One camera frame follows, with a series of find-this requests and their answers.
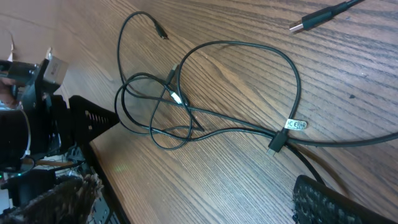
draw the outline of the human hand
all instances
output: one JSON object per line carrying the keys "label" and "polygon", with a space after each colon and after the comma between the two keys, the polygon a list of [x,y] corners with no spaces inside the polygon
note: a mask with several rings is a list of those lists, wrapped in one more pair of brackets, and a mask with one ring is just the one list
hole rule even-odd
{"label": "human hand", "polygon": [[0,78],[0,100],[9,108],[17,107],[17,100],[11,95],[11,86],[16,85],[17,81],[10,78]]}

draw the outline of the black triangular part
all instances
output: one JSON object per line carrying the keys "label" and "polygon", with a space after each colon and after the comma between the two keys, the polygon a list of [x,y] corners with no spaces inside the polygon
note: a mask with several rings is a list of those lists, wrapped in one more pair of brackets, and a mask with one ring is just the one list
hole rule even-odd
{"label": "black triangular part", "polygon": [[72,96],[69,107],[74,122],[74,136],[78,145],[97,138],[119,123],[116,113],[108,111],[81,96]]}

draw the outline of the wooden table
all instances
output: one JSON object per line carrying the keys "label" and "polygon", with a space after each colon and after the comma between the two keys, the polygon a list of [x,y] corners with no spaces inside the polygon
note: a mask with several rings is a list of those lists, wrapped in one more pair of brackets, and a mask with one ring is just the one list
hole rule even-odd
{"label": "wooden table", "polygon": [[[81,95],[113,110],[121,85],[116,63],[119,30],[130,13],[146,11],[165,27],[170,40],[159,38],[148,18],[133,19],[121,44],[128,76],[148,72],[165,78],[190,49],[211,40],[270,45],[286,53],[302,77],[296,118],[307,121],[308,128],[291,131],[292,136],[347,141],[396,132],[396,1],[365,1],[316,29],[289,34],[290,23],[339,2],[63,0],[53,46],[70,68],[60,93]],[[194,106],[273,130],[284,125],[295,86],[284,60],[247,47],[207,47],[194,53],[182,72],[182,89]],[[154,96],[161,90],[147,80],[134,88]],[[148,123],[154,101],[127,97],[126,103],[135,118]],[[209,131],[237,126],[205,114],[195,116]],[[154,126],[187,121],[182,109],[161,105]],[[165,146],[178,143],[156,139]],[[274,157],[266,155],[268,143],[251,134],[227,133],[162,151],[150,137],[135,136],[121,125],[95,140],[100,163],[133,223],[292,223],[295,179],[310,173],[286,149]],[[398,221],[397,144],[302,151],[328,186]]]}

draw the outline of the ce marking label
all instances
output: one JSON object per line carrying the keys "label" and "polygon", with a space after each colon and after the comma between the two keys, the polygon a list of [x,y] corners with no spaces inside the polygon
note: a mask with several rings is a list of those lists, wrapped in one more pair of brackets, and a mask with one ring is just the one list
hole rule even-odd
{"label": "ce marking label", "polygon": [[291,130],[304,130],[307,127],[307,122],[294,119],[288,119],[285,128]]}

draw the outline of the white tag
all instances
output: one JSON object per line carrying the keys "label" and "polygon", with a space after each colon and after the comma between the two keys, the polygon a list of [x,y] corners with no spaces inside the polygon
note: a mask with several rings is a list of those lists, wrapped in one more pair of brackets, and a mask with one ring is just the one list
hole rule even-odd
{"label": "white tag", "polygon": [[307,127],[307,122],[294,119],[288,119],[285,128],[291,130],[304,130]]}

